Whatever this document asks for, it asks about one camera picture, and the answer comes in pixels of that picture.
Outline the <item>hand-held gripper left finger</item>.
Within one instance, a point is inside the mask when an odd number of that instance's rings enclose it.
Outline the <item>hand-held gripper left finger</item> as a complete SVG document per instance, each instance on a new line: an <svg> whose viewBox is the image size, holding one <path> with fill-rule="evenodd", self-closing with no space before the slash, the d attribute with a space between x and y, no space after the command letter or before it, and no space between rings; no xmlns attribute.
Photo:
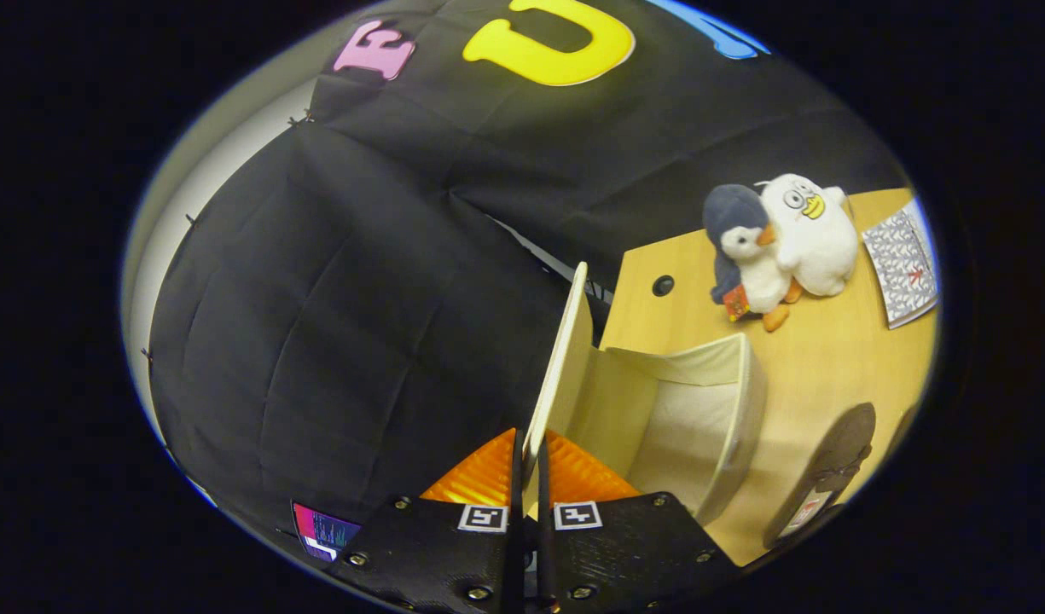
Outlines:
<svg viewBox="0 0 1045 614"><path fill-rule="evenodd" d="M520 613L522 438L507 429L424 493L386 498L328 578L398 613Z"/></svg>

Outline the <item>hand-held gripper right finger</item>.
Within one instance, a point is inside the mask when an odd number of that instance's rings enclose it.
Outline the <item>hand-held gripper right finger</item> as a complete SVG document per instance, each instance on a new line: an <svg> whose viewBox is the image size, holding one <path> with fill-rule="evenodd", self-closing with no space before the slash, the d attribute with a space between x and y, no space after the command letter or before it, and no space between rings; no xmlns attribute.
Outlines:
<svg viewBox="0 0 1045 614"><path fill-rule="evenodd" d="M538 462L537 590L549 613L675 613L741 577L671 492L642 492L545 431Z"/></svg>

